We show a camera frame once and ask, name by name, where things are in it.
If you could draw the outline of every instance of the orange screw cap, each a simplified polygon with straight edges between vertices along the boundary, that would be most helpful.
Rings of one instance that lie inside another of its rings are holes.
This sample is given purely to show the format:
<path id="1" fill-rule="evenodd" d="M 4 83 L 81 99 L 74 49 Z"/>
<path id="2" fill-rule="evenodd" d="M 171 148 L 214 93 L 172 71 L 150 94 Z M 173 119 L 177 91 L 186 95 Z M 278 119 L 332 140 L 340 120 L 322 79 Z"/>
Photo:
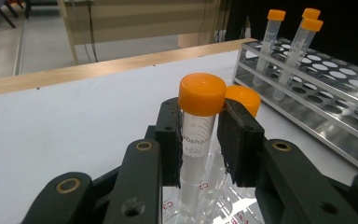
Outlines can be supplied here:
<path id="1" fill-rule="evenodd" d="M 269 20 L 273 20 L 273 21 L 283 21 L 284 20 L 284 15 L 286 15 L 285 11 L 278 10 L 278 9 L 271 9 L 268 12 L 267 18 Z"/>
<path id="2" fill-rule="evenodd" d="M 220 77 L 207 73 L 190 74 L 180 82 L 178 104 L 188 114 L 214 116 L 223 108 L 226 88 Z"/>
<path id="3" fill-rule="evenodd" d="M 254 118 L 261 104 L 259 94 L 243 86 L 227 87 L 226 98 L 240 102 Z"/>
<path id="4" fill-rule="evenodd" d="M 307 19 L 317 20 L 319 18 L 319 15 L 321 15 L 321 10 L 307 7 L 303 12 L 302 17 Z"/>
<path id="5" fill-rule="evenodd" d="M 310 30 L 313 32 L 319 32 L 319 31 L 321 31 L 323 24 L 324 24 L 323 21 L 311 20 L 311 19 L 304 18 L 303 22 L 301 23 L 301 28 Z"/>

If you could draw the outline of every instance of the white label area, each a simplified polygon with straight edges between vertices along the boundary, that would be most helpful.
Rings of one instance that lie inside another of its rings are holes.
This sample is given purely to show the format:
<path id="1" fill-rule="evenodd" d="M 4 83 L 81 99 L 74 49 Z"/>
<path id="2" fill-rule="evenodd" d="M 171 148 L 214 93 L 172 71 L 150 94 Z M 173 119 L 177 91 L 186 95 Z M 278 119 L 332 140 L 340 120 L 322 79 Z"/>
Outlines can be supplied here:
<path id="1" fill-rule="evenodd" d="M 197 117 L 184 114 L 182 137 L 183 153 L 189 157 L 203 157 L 208 153 L 214 116 Z"/>

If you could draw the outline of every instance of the screw hole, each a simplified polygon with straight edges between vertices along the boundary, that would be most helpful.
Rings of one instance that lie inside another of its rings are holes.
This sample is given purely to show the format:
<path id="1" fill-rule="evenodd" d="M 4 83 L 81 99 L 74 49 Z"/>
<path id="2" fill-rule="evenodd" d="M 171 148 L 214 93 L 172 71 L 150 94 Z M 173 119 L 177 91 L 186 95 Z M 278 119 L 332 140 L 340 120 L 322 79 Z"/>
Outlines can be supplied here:
<path id="1" fill-rule="evenodd" d="M 332 215 L 338 214 L 337 208 L 331 203 L 322 203 L 321 208 L 326 212 Z"/>
<path id="2" fill-rule="evenodd" d="M 141 151 L 148 150 L 151 147 L 152 147 L 152 144 L 149 142 L 141 142 L 136 145 L 136 149 L 141 150 Z"/>
<path id="3" fill-rule="evenodd" d="M 67 178 L 57 185 L 56 190 L 60 194 L 66 194 L 76 190 L 80 184 L 80 180 L 77 178 Z"/>
<path id="4" fill-rule="evenodd" d="M 123 203 L 121 211 L 127 217 L 136 217 L 145 211 L 145 201 L 141 198 L 131 198 Z"/>
<path id="5" fill-rule="evenodd" d="M 292 148 L 287 145 L 286 143 L 283 142 L 275 142 L 272 144 L 273 147 L 275 147 L 276 149 L 280 150 L 280 151 L 290 151 L 292 150 Z"/>

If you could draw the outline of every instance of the metal tube rack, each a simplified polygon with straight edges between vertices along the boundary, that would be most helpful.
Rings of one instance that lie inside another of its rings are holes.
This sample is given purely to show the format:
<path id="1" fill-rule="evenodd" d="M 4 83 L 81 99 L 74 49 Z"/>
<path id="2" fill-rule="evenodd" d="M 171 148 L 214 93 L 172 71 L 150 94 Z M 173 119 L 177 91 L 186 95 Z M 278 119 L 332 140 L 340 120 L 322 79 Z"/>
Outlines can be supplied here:
<path id="1" fill-rule="evenodd" d="M 295 69 L 284 63 L 289 48 L 290 41 L 279 38 L 269 57 L 260 53 L 259 41 L 243 44 L 235 81 L 358 166 L 358 66 L 309 49 Z M 259 57 L 269 62 L 264 74 L 255 69 Z M 293 75 L 290 85 L 278 83 L 282 70 Z M 263 85 L 254 86 L 254 76 Z M 275 89 L 286 94 L 282 100 L 273 98 Z"/>

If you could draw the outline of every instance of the wooden table edge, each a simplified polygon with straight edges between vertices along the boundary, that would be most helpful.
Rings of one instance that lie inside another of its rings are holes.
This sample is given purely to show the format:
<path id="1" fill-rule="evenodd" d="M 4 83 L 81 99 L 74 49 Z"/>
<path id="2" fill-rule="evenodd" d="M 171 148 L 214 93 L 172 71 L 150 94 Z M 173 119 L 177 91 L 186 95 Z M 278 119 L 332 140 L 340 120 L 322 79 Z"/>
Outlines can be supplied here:
<path id="1" fill-rule="evenodd" d="M 175 49 L 159 53 L 116 59 L 101 63 L 89 63 L 53 69 L 43 72 L 0 78 L 0 93 L 35 89 L 64 82 L 76 81 L 89 77 L 105 76 L 153 64 L 170 63 L 197 58 L 241 48 L 241 44 L 253 39 L 240 39 L 223 43 Z"/>

